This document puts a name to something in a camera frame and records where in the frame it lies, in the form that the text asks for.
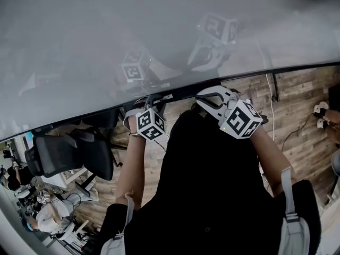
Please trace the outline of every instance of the hand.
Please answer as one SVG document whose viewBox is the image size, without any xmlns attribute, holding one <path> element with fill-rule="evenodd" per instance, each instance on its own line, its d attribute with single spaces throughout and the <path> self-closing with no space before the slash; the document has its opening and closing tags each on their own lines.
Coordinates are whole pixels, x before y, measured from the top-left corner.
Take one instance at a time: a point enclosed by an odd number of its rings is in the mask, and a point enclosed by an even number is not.
<svg viewBox="0 0 340 255">
<path fill-rule="evenodd" d="M 135 115 L 129 117 L 130 132 L 132 134 L 137 133 L 137 118 Z"/>
</svg>

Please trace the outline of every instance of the black shirt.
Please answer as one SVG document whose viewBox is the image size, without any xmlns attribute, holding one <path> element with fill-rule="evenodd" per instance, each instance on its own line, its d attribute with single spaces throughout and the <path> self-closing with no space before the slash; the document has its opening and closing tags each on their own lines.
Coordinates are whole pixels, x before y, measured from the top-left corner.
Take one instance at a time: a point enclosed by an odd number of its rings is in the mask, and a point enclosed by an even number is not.
<svg viewBox="0 0 340 255">
<path fill-rule="evenodd" d="M 13 167 L 8 168 L 7 173 L 10 175 L 7 179 L 8 180 L 8 189 L 10 189 L 12 191 L 15 191 L 16 189 L 20 188 L 20 185 L 29 184 L 30 181 L 32 180 L 32 178 L 34 177 L 31 174 L 28 166 L 25 166 L 24 168 L 19 169 L 21 184 L 16 179 L 16 171 Z"/>
<path fill-rule="evenodd" d="M 217 122 L 183 113 L 171 131 L 156 195 L 125 229 L 126 254 L 277 254 L 285 196 L 270 196 L 258 164 L 249 139 L 236 140 Z M 321 225 L 310 182 L 294 184 L 293 196 L 315 254 Z M 107 209 L 95 253 L 123 230 L 126 210 L 120 204 Z"/>
</svg>

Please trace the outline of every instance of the shoe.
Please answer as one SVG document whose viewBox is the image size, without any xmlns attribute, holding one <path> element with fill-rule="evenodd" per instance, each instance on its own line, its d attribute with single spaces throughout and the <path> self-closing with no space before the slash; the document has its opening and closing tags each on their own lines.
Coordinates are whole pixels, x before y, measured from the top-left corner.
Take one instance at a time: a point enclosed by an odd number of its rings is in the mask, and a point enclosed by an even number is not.
<svg viewBox="0 0 340 255">
<path fill-rule="evenodd" d="M 317 120 L 317 128 L 318 129 L 323 129 L 324 128 L 324 123 L 326 123 L 327 125 L 329 125 L 328 124 L 328 122 L 326 122 L 324 119 L 318 119 Z"/>
<path fill-rule="evenodd" d="M 329 122 L 329 119 L 323 115 L 320 114 L 320 110 L 321 109 L 329 109 L 329 106 L 326 102 L 322 101 L 320 102 L 319 104 L 315 105 L 314 106 L 314 109 L 313 109 L 313 115 L 316 117 L 316 118 L 321 118 L 327 122 Z"/>
<path fill-rule="evenodd" d="M 90 198 L 92 199 L 92 201 L 99 201 L 98 190 L 96 188 L 91 189 Z"/>
<path fill-rule="evenodd" d="M 322 101 L 318 105 L 314 106 L 313 113 L 320 113 L 320 109 L 321 108 L 329 109 L 329 106 L 328 106 L 328 104 L 326 102 Z"/>
</svg>

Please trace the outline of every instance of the white backpack strap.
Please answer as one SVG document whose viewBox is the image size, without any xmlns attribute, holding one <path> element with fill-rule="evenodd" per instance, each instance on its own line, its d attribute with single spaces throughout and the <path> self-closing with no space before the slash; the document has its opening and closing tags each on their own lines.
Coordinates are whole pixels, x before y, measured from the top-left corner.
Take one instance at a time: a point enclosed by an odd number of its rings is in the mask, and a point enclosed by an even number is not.
<svg viewBox="0 0 340 255">
<path fill-rule="evenodd" d="M 125 194 L 127 199 L 127 212 L 126 212 L 126 220 L 123 231 L 118 233 L 114 239 L 108 240 L 103 247 L 101 248 L 100 255 L 125 255 L 125 242 L 124 242 L 124 230 L 126 225 L 132 220 L 134 202 L 128 194 Z"/>
<path fill-rule="evenodd" d="M 134 209 L 133 199 L 129 197 L 127 194 L 125 194 L 125 197 L 127 199 L 127 212 L 126 212 L 125 226 L 124 226 L 122 233 L 124 233 L 126 225 L 132 220 L 133 209 Z"/>
<path fill-rule="evenodd" d="M 283 218 L 279 255 L 308 255 L 309 228 L 307 222 L 295 212 L 291 168 L 281 174 L 282 189 L 286 196 L 286 216 Z"/>
<path fill-rule="evenodd" d="M 282 184 L 282 189 L 286 196 L 286 215 L 294 214 L 295 205 L 294 205 L 294 198 L 293 198 L 292 176 L 291 176 L 290 167 L 282 171 L 281 184 Z"/>
</svg>

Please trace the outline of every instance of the office chair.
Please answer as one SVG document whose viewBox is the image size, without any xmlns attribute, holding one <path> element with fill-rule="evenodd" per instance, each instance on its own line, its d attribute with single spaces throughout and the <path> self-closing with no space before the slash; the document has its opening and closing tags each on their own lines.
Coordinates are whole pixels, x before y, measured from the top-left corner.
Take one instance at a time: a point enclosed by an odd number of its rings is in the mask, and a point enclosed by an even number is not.
<svg viewBox="0 0 340 255">
<path fill-rule="evenodd" d="M 113 135 L 113 129 L 117 126 L 118 119 L 124 120 L 124 116 L 122 115 L 119 108 L 117 109 L 111 109 L 96 115 L 92 115 L 89 117 L 85 117 L 82 119 L 83 123 L 86 125 L 91 125 L 93 127 L 94 132 L 100 133 L 99 129 L 107 129 L 108 134 L 106 136 L 106 141 L 110 145 L 112 149 L 119 149 L 119 150 L 127 150 L 127 147 L 120 146 L 118 144 L 114 144 L 110 142 L 110 139 Z M 122 163 L 117 163 L 115 157 L 113 156 L 113 163 L 116 167 L 122 167 Z"/>
<path fill-rule="evenodd" d="M 76 184 L 87 196 L 90 193 L 85 187 L 95 176 L 109 181 L 113 175 L 110 144 L 92 129 L 76 129 L 63 136 L 34 136 L 33 147 L 25 152 L 25 158 L 31 173 L 37 176 L 51 177 L 84 166 L 93 174 L 83 184 Z"/>
</svg>

